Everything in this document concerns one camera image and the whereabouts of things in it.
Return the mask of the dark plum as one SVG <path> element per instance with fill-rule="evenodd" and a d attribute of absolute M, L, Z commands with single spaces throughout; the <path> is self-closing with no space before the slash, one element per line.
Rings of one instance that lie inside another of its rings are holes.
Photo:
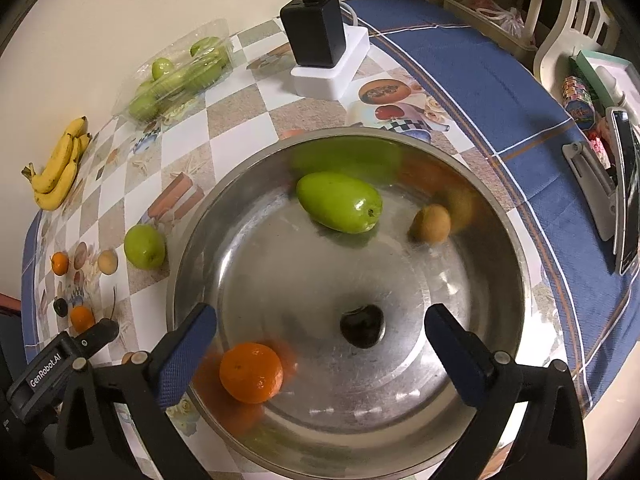
<path fill-rule="evenodd" d="M 378 344 L 385 329 L 384 313 L 375 304 L 345 312 L 340 319 L 342 336 L 359 349 L 370 349 Z"/>
<path fill-rule="evenodd" d="M 59 318 L 66 318 L 68 313 L 68 303 L 63 297 L 55 298 L 53 310 Z"/>

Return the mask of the small orange tangerine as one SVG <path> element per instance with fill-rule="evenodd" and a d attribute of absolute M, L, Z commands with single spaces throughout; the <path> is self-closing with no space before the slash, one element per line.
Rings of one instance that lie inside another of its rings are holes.
<path fill-rule="evenodd" d="M 70 260 L 65 252 L 55 252 L 51 257 L 52 272 L 57 276 L 63 276 L 68 272 Z"/>

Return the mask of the tan longan fruit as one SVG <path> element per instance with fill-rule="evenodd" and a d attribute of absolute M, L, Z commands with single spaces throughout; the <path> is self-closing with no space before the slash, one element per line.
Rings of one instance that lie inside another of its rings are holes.
<path fill-rule="evenodd" d="M 113 249 L 105 249 L 98 257 L 98 268 L 105 275 L 112 275 L 118 269 L 118 257 Z"/>

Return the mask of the round green apple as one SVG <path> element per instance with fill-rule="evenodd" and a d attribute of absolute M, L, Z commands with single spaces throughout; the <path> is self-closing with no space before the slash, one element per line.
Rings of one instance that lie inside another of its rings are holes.
<path fill-rule="evenodd" d="M 155 270 L 163 265 L 166 258 L 165 239 L 154 226 L 136 224 L 125 235 L 124 252 L 135 268 Z"/>

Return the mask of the brown kiwi fruit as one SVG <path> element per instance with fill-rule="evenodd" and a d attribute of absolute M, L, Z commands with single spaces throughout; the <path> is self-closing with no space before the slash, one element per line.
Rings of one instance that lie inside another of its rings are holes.
<path fill-rule="evenodd" d="M 451 218 L 448 210 L 439 204 L 421 208 L 413 219 L 409 236 L 417 242 L 439 244 L 446 240 L 451 231 Z"/>

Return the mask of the oblong green fruit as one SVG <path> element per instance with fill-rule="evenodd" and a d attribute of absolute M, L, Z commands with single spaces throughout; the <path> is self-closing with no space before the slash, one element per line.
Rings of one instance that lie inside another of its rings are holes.
<path fill-rule="evenodd" d="M 376 188 L 336 172 L 306 174 L 296 183 L 296 196 L 312 220 L 346 234 L 371 231 L 383 209 L 382 197 Z"/>

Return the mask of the clear box of green fruits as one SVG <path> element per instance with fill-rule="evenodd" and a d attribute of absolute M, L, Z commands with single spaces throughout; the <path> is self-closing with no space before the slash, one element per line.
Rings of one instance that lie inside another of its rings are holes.
<path fill-rule="evenodd" d="M 140 65 L 120 87 L 115 116 L 137 125 L 166 118 L 233 70 L 228 23 L 216 18 Z"/>

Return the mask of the large steel bowl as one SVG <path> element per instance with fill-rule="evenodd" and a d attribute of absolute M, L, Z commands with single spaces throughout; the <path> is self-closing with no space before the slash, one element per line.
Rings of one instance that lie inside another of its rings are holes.
<path fill-rule="evenodd" d="M 382 197 L 378 224 L 346 234 L 315 222 L 296 183 L 329 171 Z M 416 213 L 451 218 L 439 244 L 409 236 Z M 491 350 L 518 351 L 532 286 L 518 236 L 472 171 L 396 133 L 334 128 L 292 136 L 231 170 L 198 205 L 170 258 L 167 323 L 199 302 L 215 336 L 189 394 L 208 426 L 248 460 L 296 479 L 399 479 L 440 462 L 473 417 L 424 332 L 444 304 Z M 345 312 L 375 304 L 385 334 L 345 340 Z M 222 355 L 243 342 L 277 353 L 281 389 L 262 404 L 230 396 Z"/>

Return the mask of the checkered fruit print tablecloth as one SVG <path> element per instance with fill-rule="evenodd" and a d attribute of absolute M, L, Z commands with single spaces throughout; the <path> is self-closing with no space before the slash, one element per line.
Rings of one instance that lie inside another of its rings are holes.
<path fill-rule="evenodd" d="M 219 84 L 140 126 L 116 117 L 93 128 L 70 196 L 30 226 L 23 252 L 23 338 L 33 358 L 70 322 L 58 295 L 122 323 L 100 351 L 111 364 L 165 333 L 166 272 L 101 276 L 103 248 L 152 220 L 171 183 L 179 199 L 158 217 L 176 240 L 204 194 L 243 160 L 304 131 L 379 128 L 432 144 L 472 171 L 503 206 L 526 255 L 533 298 L 518 360 L 566 359 L 586 419 L 604 410 L 639 337 L 639 274 L 608 273 L 575 179 L 560 153 L 574 122 L 529 72 L 454 16 L 424 0 L 356 0 L 371 47 L 344 96 L 322 101 L 290 87 L 294 58 L 278 20 L 231 37 L 233 70 Z M 68 272 L 52 272 L 65 252 Z"/>

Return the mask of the yellow banana bunch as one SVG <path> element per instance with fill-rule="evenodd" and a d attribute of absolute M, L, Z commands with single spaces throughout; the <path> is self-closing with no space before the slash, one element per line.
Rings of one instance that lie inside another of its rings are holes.
<path fill-rule="evenodd" d="M 40 209 L 55 210 L 64 202 L 90 142 L 88 119 L 80 116 L 67 125 L 41 172 L 37 172 L 31 162 L 23 167 L 21 174 L 32 186 L 35 203 Z"/>

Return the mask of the grey phone stand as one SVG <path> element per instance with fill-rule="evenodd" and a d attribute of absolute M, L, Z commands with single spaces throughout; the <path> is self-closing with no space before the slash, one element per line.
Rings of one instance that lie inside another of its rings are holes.
<path fill-rule="evenodd" d="M 600 239 L 607 242 L 615 234 L 615 184 L 588 143 L 564 144 L 562 153 L 582 189 Z"/>

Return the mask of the colourful round tin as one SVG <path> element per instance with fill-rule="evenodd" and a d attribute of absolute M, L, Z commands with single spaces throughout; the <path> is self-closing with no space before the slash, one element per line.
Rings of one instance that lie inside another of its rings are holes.
<path fill-rule="evenodd" d="M 582 131 L 589 131 L 596 124 L 596 110 L 588 89 L 576 76 L 567 76 L 562 83 L 562 105 Z"/>

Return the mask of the white shelf rack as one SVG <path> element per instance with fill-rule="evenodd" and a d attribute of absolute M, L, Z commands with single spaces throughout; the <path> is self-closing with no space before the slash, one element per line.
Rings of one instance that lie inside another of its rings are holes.
<path fill-rule="evenodd" d="M 529 70 L 544 0 L 444 0 L 444 8 L 498 44 Z"/>

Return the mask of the white plastic chair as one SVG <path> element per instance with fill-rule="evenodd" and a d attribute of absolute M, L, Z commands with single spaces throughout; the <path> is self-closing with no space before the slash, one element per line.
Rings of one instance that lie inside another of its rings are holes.
<path fill-rule="evenodd" d="M 559 15 L 534 57 L 534 75 L 555 99 L 570 74 L 570 58 L 581 50 L 612 54 L 620 38 L 601 0 L 562 0 Z"/>

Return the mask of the black power adapter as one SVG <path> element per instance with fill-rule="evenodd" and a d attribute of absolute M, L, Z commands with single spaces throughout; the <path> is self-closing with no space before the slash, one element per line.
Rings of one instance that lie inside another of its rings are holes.
<path fill-rule="evenodd" d="M 332 68 L 344 54 L 340 0 L 291 0 L 280 19 L 297 65 Z"/>

